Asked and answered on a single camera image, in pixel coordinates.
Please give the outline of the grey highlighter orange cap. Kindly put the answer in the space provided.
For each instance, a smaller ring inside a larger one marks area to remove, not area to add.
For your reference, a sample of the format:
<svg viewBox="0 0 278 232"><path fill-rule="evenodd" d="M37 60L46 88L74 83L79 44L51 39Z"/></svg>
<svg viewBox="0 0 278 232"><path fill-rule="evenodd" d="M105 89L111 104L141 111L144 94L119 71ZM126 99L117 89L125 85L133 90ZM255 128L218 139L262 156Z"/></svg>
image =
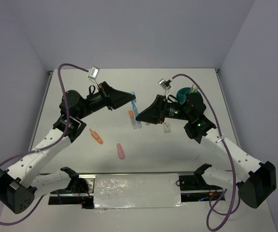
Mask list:
<svg viewBox="0 0 278 232"><path fill-rule="evenodd" d="M129 117L130 117L130 121L131 121L131 125L132 125L132 128L135 130L138 128L137 126L137 123L136 123L136 119L135 119L135 116L134 116L134 112L132 110L129 110L128 111L128 114L129 114Z"/></svg>

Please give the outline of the blue transparent highlighter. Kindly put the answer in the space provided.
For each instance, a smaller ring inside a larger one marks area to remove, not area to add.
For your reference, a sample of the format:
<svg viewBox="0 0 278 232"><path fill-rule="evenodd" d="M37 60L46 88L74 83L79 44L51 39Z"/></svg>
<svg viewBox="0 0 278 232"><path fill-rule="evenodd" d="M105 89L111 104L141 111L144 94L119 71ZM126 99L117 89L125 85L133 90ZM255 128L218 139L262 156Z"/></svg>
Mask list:
<svg viewBox="0 0 278 232"><path fill-rule="evenodd" d="M136 107L136 102L135 101L132 101L132 109L133 109L133 112L134 112L134 115L135 115L135 119L137 119L137 116L139 115L139 113L138 113L138 109ZM142 128L141 122L136 120L136 123L137 123L138 129L141 129Z"/></svg>

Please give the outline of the orange transparent highlighter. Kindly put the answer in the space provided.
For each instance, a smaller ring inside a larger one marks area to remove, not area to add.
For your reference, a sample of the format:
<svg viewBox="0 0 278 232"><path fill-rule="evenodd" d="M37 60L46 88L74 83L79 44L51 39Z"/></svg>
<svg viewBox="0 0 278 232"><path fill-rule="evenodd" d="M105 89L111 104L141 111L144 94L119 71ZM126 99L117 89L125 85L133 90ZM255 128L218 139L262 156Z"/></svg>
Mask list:
<svg viewBox="0 0 278 232"><path fill-rule="evenodd" d="M103 140L102 138L97 134L96 131L92 130L92 129L89 129L90 131L90 134L91 136L100 144L102 145L103 144Z"/></svg>

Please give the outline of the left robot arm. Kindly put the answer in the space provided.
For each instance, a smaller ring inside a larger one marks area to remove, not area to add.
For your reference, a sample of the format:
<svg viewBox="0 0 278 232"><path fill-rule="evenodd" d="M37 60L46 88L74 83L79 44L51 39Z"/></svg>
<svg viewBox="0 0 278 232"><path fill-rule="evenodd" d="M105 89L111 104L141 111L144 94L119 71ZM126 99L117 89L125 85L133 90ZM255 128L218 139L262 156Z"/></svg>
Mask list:
<svg viewBox="0 0 278 232"><path fill-rule="evenodd" d="M48 134L30 154L6 170L0 168L0 201L13 213L20 214L42 195L58 189L75 192L80 178L71 168L63 167L51 174L41 174L40 171L81 135L86 127L83 118L104 107L115 110L135 98L135 95L116 90L106 82L97 87L90 86L86 98L75 90L67 91L59 106L61 116Z"/></svg>

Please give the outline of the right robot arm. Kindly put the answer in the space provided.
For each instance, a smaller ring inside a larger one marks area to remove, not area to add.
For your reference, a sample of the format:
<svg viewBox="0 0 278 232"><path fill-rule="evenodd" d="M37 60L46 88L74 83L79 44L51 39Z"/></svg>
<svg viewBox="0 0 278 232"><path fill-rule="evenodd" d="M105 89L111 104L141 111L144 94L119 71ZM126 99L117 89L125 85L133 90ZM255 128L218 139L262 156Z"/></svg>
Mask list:
<svg viewBox="0 0 278 232"><path fill-rule="evenodd" d="M196 93L190 93L183 104L169 102L165 96L157 95L136 120L150 124L162 124L166 118L186 120L184 130L190 139L225 161L233 162L239 197L249 207L258 208L276 190L274 164L261 162L224 137L218 131L219 127L204 115L206 108L202 96Z"/></svg>

